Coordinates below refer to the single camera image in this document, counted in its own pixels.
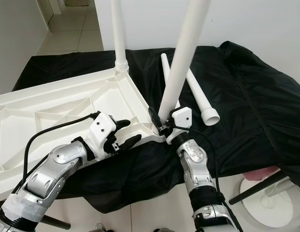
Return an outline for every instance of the black cloth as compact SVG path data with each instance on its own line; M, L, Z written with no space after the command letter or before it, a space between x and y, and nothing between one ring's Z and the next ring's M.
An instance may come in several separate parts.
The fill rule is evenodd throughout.
M173 48L126 50L130 76L156 110L165 87L162 53L171 63ZM14 90L112 68L114 61L114 51L32 57ZM220 122L211 127L203 124L187 82L179 101L192 109L192 128L212 141L219 175L277 165L300 186L300 85L231 42L219 48L197 47L191 70ZM208 168L214 174L209 144L199 135L190 135L208 153ZM166 193L179 183L183 183L183 170L175 149L149 142L77 171L60 198L83 196L107 213Z

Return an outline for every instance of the black plastic sheet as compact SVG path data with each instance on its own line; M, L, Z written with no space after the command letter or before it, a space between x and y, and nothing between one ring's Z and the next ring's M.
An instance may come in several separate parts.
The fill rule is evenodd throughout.
M132 80L156 110L165 87L162 53L171 64L173 48L126 51ZM32 57L14 90L112 68L114 61L114 51ZM231 42L219 48L197 47L191 70L220 122L211 127L203 124L187 82L179 101L192 109L192 128L212 141L219 175L277 165L300 186L300 85ZM208 168L214 174L209 145L190 134L208 153ZM83 196L107 213L166 193L179 183L183 183L183 170L175 149L149 142L79 170L59 197Z

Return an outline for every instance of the pink object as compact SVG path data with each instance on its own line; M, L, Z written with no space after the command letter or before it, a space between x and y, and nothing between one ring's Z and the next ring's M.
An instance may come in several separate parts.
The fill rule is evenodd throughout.
M243 173L243 176L247 180L262 180L264 177L268 177L272 175L275 171L277 171L279 168L272 166L269 168L262 168L259 170Z

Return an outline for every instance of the robotic hand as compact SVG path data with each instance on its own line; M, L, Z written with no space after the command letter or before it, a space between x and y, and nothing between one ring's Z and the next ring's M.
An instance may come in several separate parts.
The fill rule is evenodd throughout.
M90 161L101 161L127 150L141 139L138 134L119 145L115 133L128 126L129 120L115 121L101 112L85 118L89 117L94 122L87 138L78 137L69 145L55 147L20 188L8 196L0 210L0 232L34 231L68 177Z
M218 181L216 188L211 179L206 152L188 135L192 125L191 109L180 107L171 111L165 124L161 123L153 108L149 108L149 114L159 135L164 135L166 142L177 149L194 211L196 232L241 232L236 217L218 189Z

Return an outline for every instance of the white plastic pipe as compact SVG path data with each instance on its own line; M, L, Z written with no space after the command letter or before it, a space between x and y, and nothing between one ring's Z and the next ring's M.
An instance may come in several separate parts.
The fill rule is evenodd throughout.
M159 110L162 123L175 109L185 77L189 70L202 27L209 8L210 0L190 0L177 42L170 75Z
M210 105L207 97L205 96L191 69L189 69L187 73L187 81L197 102L197 105L200 109L201 117L205 125L212 126L219 122L220 116L218 112L215 109L213 109Z
M287 180L279 182L275 186L270 186L267 189L265 189L265 194L268 197L272 197L272 196L279 194L283 191L286 191L294 186L296 186L296 185L293 184L293 182L291 182L290 179L287 179Z
M124 29L122 24L121 1L111 0L112 29L116 50L116 70L123 72L129 69L125 56Z
M162 60L164 80L165 80L165 85L166 85L168 77L169 77L169 73L170 73L170 67L169 67L168 59L167 59L167 56L165 53L161 54L161 60ZM178 108L178 107L180 107L179 100L176 103L176 108Z

